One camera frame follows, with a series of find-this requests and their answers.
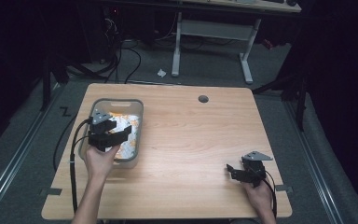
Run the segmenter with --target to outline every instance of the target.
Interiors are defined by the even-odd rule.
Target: standing desk
[[[209,101],[201,103],[205,95]],[[245,88],[91,84],[65,147],[42,216],[71,219],[69,155],[76,127],[100,98],[138,99],[144,104],[138,164],[114,169],[106,180],[98,218],[237,218],[256,217],[240,182],[226,164],[241,168],[241,156],[273,152],[252,92]],[[277,185],[276,161],[265,161]],[[76,150],[78,201],[88,174]],[[285,191],[277,191],[278,217],[292,208]]]
[[[218,5],[222,7],[243,7],[251,8],[258,10],[270,10],[270,11],[280,11],[280,12],[295,12],[298,13],[301,11],[299,5],[294,7],[288,6],[286,3],[272,3],[267,1],[255,0],[252,4],[244,4],[236,1],[228,0],[182,0],[181,3],[198,3],[206,5]],[[254,25],[238,25],[238,24],[227,24],[220,22],[210,22],[210,21],[194,21],[194,20],[182,20],[182,13],[178,13],[178,20],[176,26],[176,45],[173,53],[173,62],[172,62],[172,76],[179,76],[179,67],[180,67],[180,41],[182,35],[198,35],[198,36],[207,36],[207,37],[216,37],[216,38],[226,38],[226,39],[235,39],[247,41],[247,45],[244,49],[244,53],[240,53],[240,62],[242,67],[242,72],[245,77],[245,82],[247,84],[252,84],[252,74],[249,69],[248,57],[252,49],[252,45],[255,42],[255,36],[260,25],[261,19],[256,19]]]

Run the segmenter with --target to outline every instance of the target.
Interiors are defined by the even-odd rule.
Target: human arm
[[[113,160],[120,146],[114,146],[108,152],[101,152],[96,147],[86,151],[85,160],[89,180],[77,208],[73,224],[96,223],[100,207],[103,186],[106,178],[113,169]]]
[[[261,218],[262,223],[276,224],[277,221],[271,209],[272,194],[269,186],[264,181],[260,181],[260,185],[255,188],[251,183],[242,182],[242,185],[248,194],[249,202]]]

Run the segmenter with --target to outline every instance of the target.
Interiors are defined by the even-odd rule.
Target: gray plastic container
[[[124,169],[130,169],[136,166],[138,163],[138,153],[139,153],[139,144],[141,139],[141,128],[142,128],[142,121],[143,121],[143,114],[144,114],[144,104],[140,100],[136,99],[99,99],[94,102],[92,109],[89,113],[90,116],[93,116],[97,111],[102,113],[114,113],[114,114],[122,114],[121,117],[115,117],[124,118],[130,117],[130,118],[138,118],[138,122],[135,122],[134,120],[131,121],[137,123],[137,127],[135,125],[132,126],[132,133],[134,134],[132,136],[129,136],[129,141],[132,139],[131,143],[133,143],[133,139],[135,140],[134,146],[133,146],[133,152],[130,154],[127,153],[125,156],[121,156],[120,152],[117,153],[117,156],[115,157],[114,166],[115,168],[124,168]],[[83,136],[86,136],[89,131],[89,125],[86,127],[86,130],[83,134]],[[129,147],[129,141],[122,143],[121,147],[124,148],[124,144],[126,144],[126,148]],[[80,158],[83,160],[84,155],[86,152],[86,149],[89,146],[89,140],[85,138],[81,141],[81,144],[78,149],[78,154]]]

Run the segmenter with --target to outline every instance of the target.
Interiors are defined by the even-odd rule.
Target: person's left hand
[[[102,152],[96,147],[89,147],[86,150],[84,162],[89,172],[89,180],[105,181],[113,169],[113,160],[119,149],[120,145],[112,147],[108,152]]]

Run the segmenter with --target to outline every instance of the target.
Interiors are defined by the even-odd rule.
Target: plastic bin
[[[114,166],[116,168],[133,168],[138,162],[139,144],[141,139],[141,128],[144,114],[144,104],[140,100],[130,99],[99,99],[94,102],[90,111],[90,116],[93,116],[97,111],[102,113],[109,113],[112,119],[117,122],[117,127],[113,131],[123,131],[125,127],[132,126],[132,132],[129,134],[129,140],[121,144],[118,151]],[[83,136],[86,136],[89,131],[89,125]],[[81,141],[78,154],[82,160],[86,149],[89,146],[87,138]]]

